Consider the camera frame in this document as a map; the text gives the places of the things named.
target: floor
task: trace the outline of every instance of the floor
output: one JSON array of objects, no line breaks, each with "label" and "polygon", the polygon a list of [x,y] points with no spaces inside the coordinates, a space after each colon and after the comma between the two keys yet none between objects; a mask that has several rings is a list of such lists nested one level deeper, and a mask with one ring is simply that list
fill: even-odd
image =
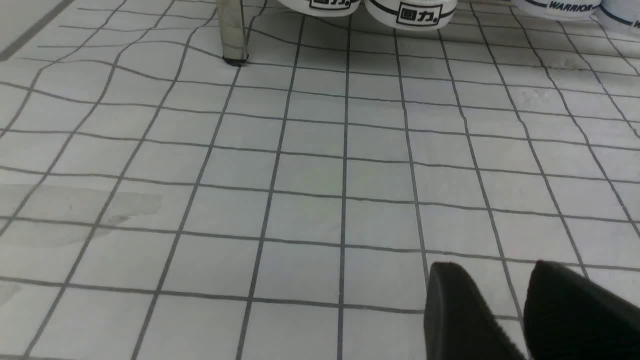
[{"label": "floor", "polygon": [[526,352],[537,259],[640,305],[640,40],[459,4],[76,0],[0,63],[0,359],[420,359],[428,267]]}]

